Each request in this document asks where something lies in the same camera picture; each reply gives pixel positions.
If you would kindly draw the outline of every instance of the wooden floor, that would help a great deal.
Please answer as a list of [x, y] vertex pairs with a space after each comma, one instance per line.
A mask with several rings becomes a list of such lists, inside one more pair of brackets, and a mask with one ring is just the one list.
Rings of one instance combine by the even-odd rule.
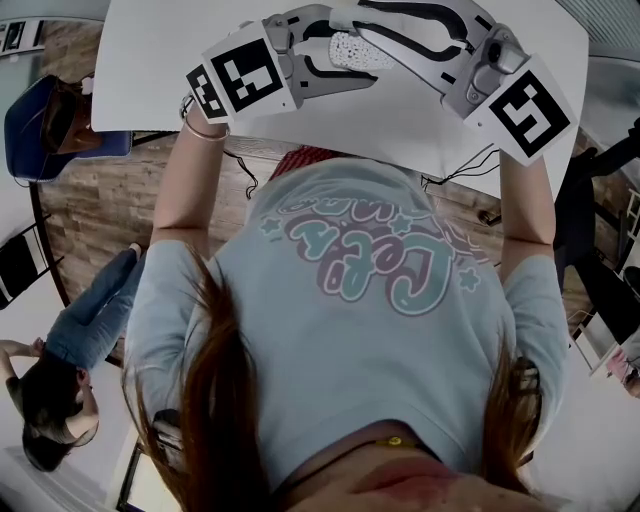
[[[78, 80], [93, 71], [100, 26], [47, 22], [43, 74]], [[164, 166], [175, 135], [133, 149], [127, 158], [79, 161], [69, 164], [54, 183], [40, 185], [43, 209], [52, 214], [47, 230], [54, 256], [65, 256], [60, 273], [71, 300], [91, 282], [115, 254], [137, 241], [146, 245], [152, 227], [153, 207]], [[576, 151], [588, 141], [579, 137]], [[249, 169], [264, 184], [287, 151], [296, 146], [273, 141], [231, 137], [227, 149], [243, 156]], [[225, 157], [213, 220], [213, 248], [221, 246], [242, 227], [247, 207], [245, 189], [250, 180], [234, 159]], [[594, 180], [596, 197], [614, 215], [626, 209], [629, 183], [622, 173]], [[473, 233], [474, 240], [498, 264], [502, 246], [500, 226], [488, 228], [478, 212], [499, 213], [499, 200], [455, 183], [431, 185], [428, 190], [436, 211]], [[617, 263], [617, 233], [603, 221], [597, 225], [597, 247], [611, 265]], [[573, 268], [567, 269], [565, 308], [573, 331], [591, 303]], [[120, 360], [122, 343], [114, 356]]]

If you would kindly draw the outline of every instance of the blue jeans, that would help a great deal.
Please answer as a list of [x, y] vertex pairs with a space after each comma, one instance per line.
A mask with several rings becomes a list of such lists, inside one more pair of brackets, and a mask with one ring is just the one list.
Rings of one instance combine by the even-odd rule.
[[85, 370], [104, 361], [129, 321], [143, 269], [133, 249], [118, 254], [60, 313], [45, 350]]

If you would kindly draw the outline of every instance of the blue chair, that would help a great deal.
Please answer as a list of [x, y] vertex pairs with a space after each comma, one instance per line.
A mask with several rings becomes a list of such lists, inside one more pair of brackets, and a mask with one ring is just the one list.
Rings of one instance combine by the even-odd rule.
[[79, 153], [51, 154], [41, 144], [45, 110], [58, 79], [48, 75], [29, 87], [4, 119], [7, 169], [32, 183], [55, 180], [74, 158], [124, 157], [131, 152], [131, 132], [101, 132], [102, 145]]

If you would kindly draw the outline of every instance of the white desk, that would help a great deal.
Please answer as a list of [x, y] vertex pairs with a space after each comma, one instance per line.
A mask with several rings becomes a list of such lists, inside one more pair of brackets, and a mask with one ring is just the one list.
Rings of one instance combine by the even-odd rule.
[[[201, 53], [240, 23], [310, 0], [112, 0], [102, 33], [93, 99], [97, 130], [181, 128], [177, 111], [186, 73]], [[323, 0], [354, 5], [356, 0]], [[580, 117], [588, 36], [554, 0], [478, 0], [511, 27], [524, 48], [545, 60]], [[297, 111], [235, 123], [232, 133], [309, 144], [446, 176], [487, 146], [443, 111], [439, 94], [401, 66], [373, 87], [305, 101]], [[558, 193], [576, 130], [545, 156]], [[497, 164], [497, 155], [473, 172]], [[460, 183], [499, 197], [497, 171]]]

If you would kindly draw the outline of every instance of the woman wearing light blue t-shirt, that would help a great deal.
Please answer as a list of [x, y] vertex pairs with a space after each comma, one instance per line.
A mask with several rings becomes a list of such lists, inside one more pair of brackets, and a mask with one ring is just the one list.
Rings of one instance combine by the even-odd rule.
[[[500, 276], [415, 173], [359, 159], [273, 179], [210, 259], [227, 127], [187, 121], [124, 381], [183, 509], [547, 510], [517, 474], [568, 347], [543, 160], [501, 156]], [[168, 457], [155, 431], [170, 418]]]

